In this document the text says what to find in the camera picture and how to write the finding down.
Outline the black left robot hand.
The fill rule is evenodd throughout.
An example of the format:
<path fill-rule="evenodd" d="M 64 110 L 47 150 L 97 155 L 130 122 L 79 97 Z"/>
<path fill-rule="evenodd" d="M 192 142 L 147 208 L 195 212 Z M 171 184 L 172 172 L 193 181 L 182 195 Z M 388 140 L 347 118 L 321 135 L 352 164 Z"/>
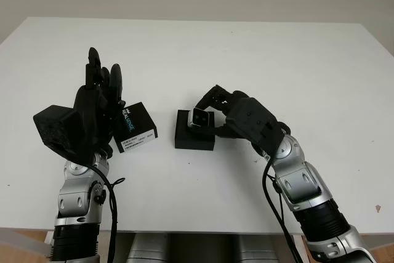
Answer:
<path fill-rule="evenodd" d="M 99 53 L 93 47 L 89 49 L 88 61 L 85 85 L 78 89 L 73 108 L 82 119 L 84 150 L 90 155 L 101 153 L 111 158 L 110 141 L 125 106 L 121 67 L 117 63 L 110 69 L 101 66 Z"/>

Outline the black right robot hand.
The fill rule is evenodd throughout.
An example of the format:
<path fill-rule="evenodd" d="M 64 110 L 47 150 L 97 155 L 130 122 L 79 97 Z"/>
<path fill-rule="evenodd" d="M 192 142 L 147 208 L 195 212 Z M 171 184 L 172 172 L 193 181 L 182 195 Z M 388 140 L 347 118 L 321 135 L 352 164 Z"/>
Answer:
<path fill-rule="evenodd" d="M 196 104 L 195 108 L 192 109 L 192 112 L 194 112 L 196 109 L 199 109 L 202 110 L 203 113 L 207 113 L 205 109 L 212 107 L 213 109 L 221 111 L 225 116 L 227 116 L 240 99 L 247 97 L 248 95 L 244 92 L 234 91 L 233 93 L 230 93 L 219 85 L 215 85 Z M 191 121 L 188 122 L 188 128 L 195 134 L 218 136 L 229 139 L 244 139 L 243 136 L 237 133 L 227 123 L 224 123 L 219 127 L 209 126 L 208 123 L 203 123 L 201 125 L 201 123 L 201 119 L 198 119 L 196 123 L 194 116 L 192 115 Z"/>

